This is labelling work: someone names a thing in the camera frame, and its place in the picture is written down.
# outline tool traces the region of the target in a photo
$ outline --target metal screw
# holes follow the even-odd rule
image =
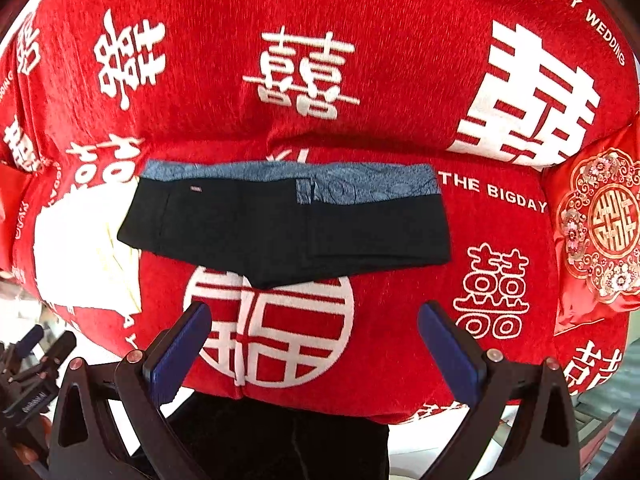
[[[83,364],[84,359],[82,359],[81,357],[76,357],[69,363],[69,368],[71,368],[72,370],[78,370],[78,368],[81,368]]]
[[[545,361],[546,365],[551,368],[553,371],[560,369],[560,363],[555,357],[547,357]]]
[[[132,350],[127,354],[127,361],[131,364],[139,363],[144,356],[142,350]]]
[[[504,354],[500,352],[497,348],[491,348],[486,351],[486,356],[489,361],[493,361],[494,363],[499,363],[504,359]]]

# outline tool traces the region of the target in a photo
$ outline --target black fabric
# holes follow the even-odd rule
[[[256,288],[444,264],[440,195],[334,205],[296,200],[296,180],[140,179],[118,240]]]
[[[168,421],[212,480],[388,480],[388,427],[365,418],[194,393]]]

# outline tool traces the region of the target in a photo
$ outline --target blue gripper pad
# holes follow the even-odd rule
[[[157,408],[175,399],[210,332],[209,307],[194,301],[149,354],[143,373]]]
[[[448,317],[443,319],[446,316],[439,305],[425,303],[418,312],[418,332],[454,398],[473,407],[481,397],[486,368],[475,362],[479,355],[474,356],[456,339],[452,330],[460,329]]]
[[[44,329],[40,325],[35,325],[27,332],[20,341],[15,344],[15,355],[18,359],[23,360],[27,357],[36,345],[44,337]]]

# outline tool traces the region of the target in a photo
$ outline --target floral pattern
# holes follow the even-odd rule
[[[611,148],[580,163],[572,173],[571,191],[558,208],[558,227],[564,237],[565,264],[602,303],[612,303],[620,295],[640,293],[640,249],[603,254],[594,241],[593,205],[605,187],[624,188],[633,200],[633,215],[638,219],[640,200],[640,162]]]

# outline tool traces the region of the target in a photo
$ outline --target blue patterned fabric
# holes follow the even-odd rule
[[[230,178],[252,182],[296,179],[297,200],[335,205],[383,202],[410,196],[440,194],[433,168],[428,164],[336,162],[303,164],[288,161],[251,161],[230,164],[183,164],[150,160],[142,177],[170,182],[193,178]]]

